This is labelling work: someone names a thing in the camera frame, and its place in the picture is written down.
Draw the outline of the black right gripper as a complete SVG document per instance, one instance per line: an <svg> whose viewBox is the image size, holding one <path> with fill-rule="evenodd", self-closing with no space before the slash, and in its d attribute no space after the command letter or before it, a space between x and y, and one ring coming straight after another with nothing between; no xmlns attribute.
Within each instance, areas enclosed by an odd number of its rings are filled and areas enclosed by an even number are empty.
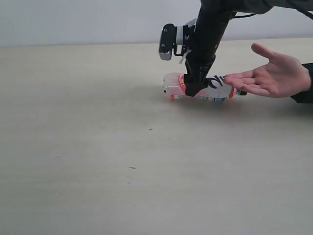
<svg viewBox="0 0 313 235"><path fill-rule="evenodd" d="M199 11L185 61L187 74L183 80L187 96L194 97L208 87L206 75L215 61L217 48L231 18L232 11Z"/></svg>

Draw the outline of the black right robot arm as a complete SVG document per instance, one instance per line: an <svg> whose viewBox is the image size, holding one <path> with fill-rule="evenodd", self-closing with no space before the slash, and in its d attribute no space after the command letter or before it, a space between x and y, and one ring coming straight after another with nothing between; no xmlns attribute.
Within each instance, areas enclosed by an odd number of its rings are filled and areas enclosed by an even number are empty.
<svg viewBox="0 0 313 235"><path fill-rule="evenodd" d="M312 18L311 0L203 0L186 57L186 94L195 96L209 84L206 77L229 21L238 12L261 15L273 7L295 9ZM254 53L267 58L265 65L228 74L224 82L250 94L271 98L292 97L297 102L313 98L313 65L253 43Z"/></svg>

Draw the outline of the black sleeved forearm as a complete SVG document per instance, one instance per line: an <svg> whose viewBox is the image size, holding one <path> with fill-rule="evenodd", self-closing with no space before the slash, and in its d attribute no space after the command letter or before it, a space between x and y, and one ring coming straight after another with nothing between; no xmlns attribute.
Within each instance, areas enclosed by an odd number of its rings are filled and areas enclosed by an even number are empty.
<svg viewBox="0 0 313 235"><path fill-rule="evenodd" d="M300 104L313 103L313 64L302 64L304 74L297 78L292 86L291 98Z"/></svg>

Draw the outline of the person's open hand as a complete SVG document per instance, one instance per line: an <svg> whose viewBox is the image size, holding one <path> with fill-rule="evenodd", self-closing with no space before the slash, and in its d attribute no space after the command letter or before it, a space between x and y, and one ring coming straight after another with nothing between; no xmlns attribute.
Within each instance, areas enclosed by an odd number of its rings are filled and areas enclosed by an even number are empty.
<svg viewBox="0 0 313 235"><path fill-rule="evenodd" d="M251 49L268 59L268 62L249 71L227 74L224 82L254 95L270 98L291 96L295 80L305 72L302 63L293 56L273 51L258 43L253 43Z"/></svg>

